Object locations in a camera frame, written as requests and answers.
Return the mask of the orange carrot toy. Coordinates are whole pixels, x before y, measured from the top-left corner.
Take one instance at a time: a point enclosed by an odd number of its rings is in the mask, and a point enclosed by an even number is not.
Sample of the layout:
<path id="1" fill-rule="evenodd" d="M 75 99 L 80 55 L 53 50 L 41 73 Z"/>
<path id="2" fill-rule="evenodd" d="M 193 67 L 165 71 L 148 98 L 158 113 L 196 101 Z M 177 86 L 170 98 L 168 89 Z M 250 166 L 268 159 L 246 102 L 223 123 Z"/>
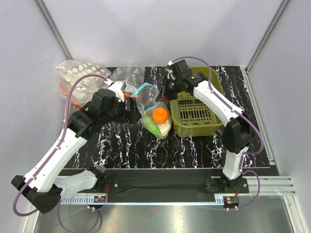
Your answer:
<path id="1" fill-rule="evenodd" d="M 169 117 L 168 110 L 164 107 L 158 107 L 152 112 L 152 118 L 156 123 L 164 123 Z"/>

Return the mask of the clear blue-zipper bag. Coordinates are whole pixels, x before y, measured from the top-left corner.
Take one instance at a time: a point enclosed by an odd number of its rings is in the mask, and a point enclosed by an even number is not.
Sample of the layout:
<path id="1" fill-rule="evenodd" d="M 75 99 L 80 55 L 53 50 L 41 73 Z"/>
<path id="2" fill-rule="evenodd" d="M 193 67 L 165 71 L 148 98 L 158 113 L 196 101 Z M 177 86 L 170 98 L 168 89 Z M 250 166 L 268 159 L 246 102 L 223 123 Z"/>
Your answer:
<path id="1" fill-rule="evenodd" d="M 143 127 L 156 138 L 163 139 L 168 136 L 173 120 L 166 104 L 156 101 L 158 95 L 156 86 L 144 83 L 131 96 L 136 99 Z"/>

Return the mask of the green vegetable toy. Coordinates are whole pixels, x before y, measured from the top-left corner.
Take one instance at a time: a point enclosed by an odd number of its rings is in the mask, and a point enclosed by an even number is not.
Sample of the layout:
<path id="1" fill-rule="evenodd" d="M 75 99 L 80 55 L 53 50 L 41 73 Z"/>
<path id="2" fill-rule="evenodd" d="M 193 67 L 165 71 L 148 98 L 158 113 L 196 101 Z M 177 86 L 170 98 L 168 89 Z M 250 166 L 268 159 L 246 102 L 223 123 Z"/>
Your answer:
<path id="1" fill-rule="evenodd" d="M 151 132 L 156 137 L 161 137 L 161 131 L 157 124 L 152 120 L 152 118 L 148 115 L 144 115 L 142 118 L 142 124 L 143 126 Z"/>

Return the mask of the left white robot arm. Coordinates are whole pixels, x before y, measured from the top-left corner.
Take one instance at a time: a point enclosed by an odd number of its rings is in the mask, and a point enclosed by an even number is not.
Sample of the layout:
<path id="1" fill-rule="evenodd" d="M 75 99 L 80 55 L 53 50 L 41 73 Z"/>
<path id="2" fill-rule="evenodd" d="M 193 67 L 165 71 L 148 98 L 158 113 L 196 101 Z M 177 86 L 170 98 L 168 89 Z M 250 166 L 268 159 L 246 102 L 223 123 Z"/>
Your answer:
<path id="1" fill-rule="evenodd" d="M 37 211 L 46 214 L 64 197 L 83 190 L 100 192 L 105 186 L 104 168 L 88 167 L 81 173 L 59 179 L 57 176 L 70 158 L 110 122 L 135 124 L 141 118 L 134 97 L 119 101 L 116 97 L 101 97 L 81 109 L 65 115 L 62 134 L 40 162 L 26 175 L 16 175 L 11 183 L 18 190 L 13 210 L 18 216 L 17 201 L 24 196 Z"/>

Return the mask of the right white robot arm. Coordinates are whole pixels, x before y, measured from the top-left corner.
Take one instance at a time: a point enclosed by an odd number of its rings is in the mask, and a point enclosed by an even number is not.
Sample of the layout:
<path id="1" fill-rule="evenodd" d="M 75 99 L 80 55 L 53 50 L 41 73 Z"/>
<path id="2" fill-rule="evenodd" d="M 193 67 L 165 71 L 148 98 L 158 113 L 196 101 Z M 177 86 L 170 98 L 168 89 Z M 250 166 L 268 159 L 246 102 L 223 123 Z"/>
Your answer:
<path id="1" fill-rule="evenodd" d="M 215 89 L 208 78 L 201 72 L 187 76 L 163 79 L 160 94 L 156 101 L 175 100 L 177 94 L 185 91 L 204 103 L 222 122 L 225 130 L 222 144 L 226 150 L 225 165 L 222 175 L 215 182 L 216 189 L 232 192 L 241 182 L 242 163 L 249 145 L 258 130 L 251 121 L 253 114 L 248 115 L 235 106 Z"/>

